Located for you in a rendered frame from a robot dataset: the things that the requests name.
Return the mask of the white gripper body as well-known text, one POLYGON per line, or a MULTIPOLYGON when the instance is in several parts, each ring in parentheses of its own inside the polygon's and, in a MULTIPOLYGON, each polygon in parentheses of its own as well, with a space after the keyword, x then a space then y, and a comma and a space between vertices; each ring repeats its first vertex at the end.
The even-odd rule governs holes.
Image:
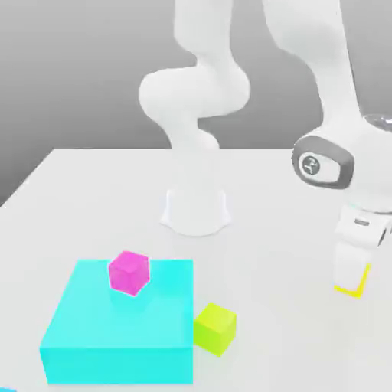
POLYGON ((335 232, 361 247, 379 247, 392 234, 392 211, 366 211, 344 204, 335 232))

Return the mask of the small yellow cube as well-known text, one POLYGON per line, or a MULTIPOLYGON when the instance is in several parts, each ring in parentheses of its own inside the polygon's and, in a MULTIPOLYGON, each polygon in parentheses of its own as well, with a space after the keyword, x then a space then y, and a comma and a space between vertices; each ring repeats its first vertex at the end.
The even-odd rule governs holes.
POLYGON ((363 272, 360 284, 356 290, 348 290, 348 289, 345 289, 345 288, 337 286, 337 285, 334 285, 334 289, 338 292, 345 294, 345 295, 349 295, 349 296, 352 296, 356 299, 360 299, 362 297, 363 292, 364 292, 364 288, 365 288, 366 282, 368 280, 368 274, 369 274, 370 269, 371 269, 371 265, 368 263, 365 267, 364 272, 363 272))

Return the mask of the small lime green cube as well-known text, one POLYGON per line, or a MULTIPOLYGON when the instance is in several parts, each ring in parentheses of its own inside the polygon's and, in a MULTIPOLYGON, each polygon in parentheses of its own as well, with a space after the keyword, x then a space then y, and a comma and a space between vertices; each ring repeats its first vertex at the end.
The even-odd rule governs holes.
POLYGON ((207 306, 194 320, 194 343, 220 357, 237 331, 237 314, 215 303, 207 306))

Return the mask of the small magenta cube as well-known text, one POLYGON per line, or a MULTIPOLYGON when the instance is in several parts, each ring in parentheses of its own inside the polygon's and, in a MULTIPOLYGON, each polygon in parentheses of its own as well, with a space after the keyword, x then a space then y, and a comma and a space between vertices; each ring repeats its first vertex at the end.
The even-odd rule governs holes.
POLYGON ((136 297, 150 281, 149 258, 124 250, 108 264, 108 274, 111 289, 136 297))

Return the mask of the large cyan box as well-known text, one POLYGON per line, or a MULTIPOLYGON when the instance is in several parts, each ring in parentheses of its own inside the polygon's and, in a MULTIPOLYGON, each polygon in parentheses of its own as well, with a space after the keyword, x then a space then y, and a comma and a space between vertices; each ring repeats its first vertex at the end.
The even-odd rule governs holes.
POLYGON ((192 260, 151 260, 135 297, 110 288, 108 264, 73 268, 40 345, 47 383, 192 384, 192 260))

